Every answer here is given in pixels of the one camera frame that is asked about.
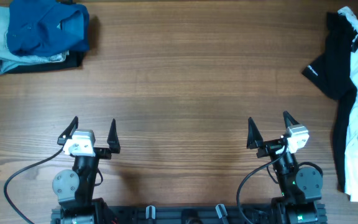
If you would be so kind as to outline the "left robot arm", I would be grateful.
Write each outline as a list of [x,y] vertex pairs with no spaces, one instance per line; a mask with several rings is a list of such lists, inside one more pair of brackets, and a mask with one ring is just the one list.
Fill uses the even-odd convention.
[[93,130],[80,129],[78,117],[58,137],[57,144],[64,154],[73,157],[71,169],[60,171],[53,179],[52,189],[58,197],[60,209],[52,211],[51,223],[54,224],[94,224],[118,223],[118,217],[102,198],[93,198],[96,176],[101,175],[99,161],[110,160],[119,154],[116,121],[112,120],[109,130],[108,147],[96,147]]

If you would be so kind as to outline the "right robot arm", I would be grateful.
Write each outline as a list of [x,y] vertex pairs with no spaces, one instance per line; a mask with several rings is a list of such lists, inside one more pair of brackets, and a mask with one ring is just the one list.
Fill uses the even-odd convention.
[[321,200],[323,171],[312,162],[297,162],[295,153],[303,148],[310,135],[308,129],[283,112],[285,133],[278,139],[265,141],[254,120],[248,119],[247,148],[256,149],[257,157],[268,157],[270,162],[248,174],[248,180],[270,166],[276,177],[273,181],[282,195],[266,205],[237,204],[246,223],[326,223],[326,212]]

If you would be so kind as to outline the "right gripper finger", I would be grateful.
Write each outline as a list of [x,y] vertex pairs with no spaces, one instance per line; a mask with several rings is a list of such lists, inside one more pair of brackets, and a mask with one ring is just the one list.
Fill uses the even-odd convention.
[[283,118],[286,128],[299,124],[299,122],[288,111],[283,112]]
[[248,137],[247,137],[247,148],[257,149],[263,146],[263,137],[261,136],[254,120],[252,117],[248,119]]

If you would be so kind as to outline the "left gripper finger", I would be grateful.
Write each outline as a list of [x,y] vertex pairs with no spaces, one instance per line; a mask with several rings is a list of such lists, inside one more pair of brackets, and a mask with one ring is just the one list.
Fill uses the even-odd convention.
[[117,136],[117,129],[116,129],[116,120],[113,119],[111,122],[107,144],[109,146],[109,150],[114,154],[119,154],[121,151],[121,146],[119,143],[119,139]]
[[63,146],[69,139],[72,138],[73,133],[78,129],[78,117],[75,116],[68,127],[59,135],[57,144]]

